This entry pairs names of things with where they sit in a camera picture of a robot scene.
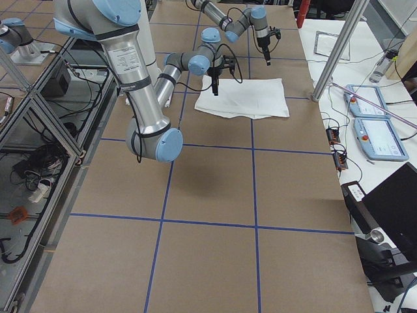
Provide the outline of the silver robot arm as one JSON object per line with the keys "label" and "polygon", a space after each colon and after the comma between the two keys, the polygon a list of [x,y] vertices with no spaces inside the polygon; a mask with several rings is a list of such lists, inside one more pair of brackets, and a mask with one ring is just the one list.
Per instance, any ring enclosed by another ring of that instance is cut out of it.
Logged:
{"label": "silver robot arm", "polygon": [[275,37],[278,43],[281,39],[281,30],[269,26],[264,5],[245,8],[237,20],[232,20],[212,1],[191,1],[191,4],[217,24],[231,43],[236,42],[244,32],[252,28],[257,47],[263,54],[266,65],[271,65],[270,39]]}
{"label": "silver robot arm", "polygon": [[220,52],[218,30],[205,29],[202,43],[195,51],[170,54],[163,72],[154,82],[137,40],[139,1],[55,1],[54,9],[58,32],[101,44],[108,66],[134,113],[126,138],[129,150],[139,160],[174,161],[182,151],[183,136],[171,126],[162,108],[182,72],[196,76],[208,74],[212,78],[210,87],[215,89],[222,70],[234,70],[236,59]]}

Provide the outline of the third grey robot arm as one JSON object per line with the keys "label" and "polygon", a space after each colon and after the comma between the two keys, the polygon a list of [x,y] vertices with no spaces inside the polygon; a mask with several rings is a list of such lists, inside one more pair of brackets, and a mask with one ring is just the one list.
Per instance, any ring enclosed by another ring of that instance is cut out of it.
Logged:
{"label": "third grey robot arm", "polygon": [[1,20],[1,48],[17,65],[41,65],[48,56],[19,18]]}

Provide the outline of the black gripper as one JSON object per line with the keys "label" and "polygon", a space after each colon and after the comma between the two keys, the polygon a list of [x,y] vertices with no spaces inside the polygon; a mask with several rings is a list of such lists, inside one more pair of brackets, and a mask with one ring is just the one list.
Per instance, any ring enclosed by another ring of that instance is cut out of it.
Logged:
{"label": "black gripper", "polygon": [[264,29],[256,30],[255,37],[257,40],[257,46],[261,49],[266,65],[269,67],[271,65],[269,50],[270,38],[276,37],[278,43],[281,39],[281,30],[275,27],[266,27]]}
{"label": "black gripper", "polygon": [[208,69],[208,76],[211,77],[211,87],[214,96],[218,96],[219,77],[224,69],[230,74],[235,73],[235,57],[221,55],[214,60],[214,64]]}

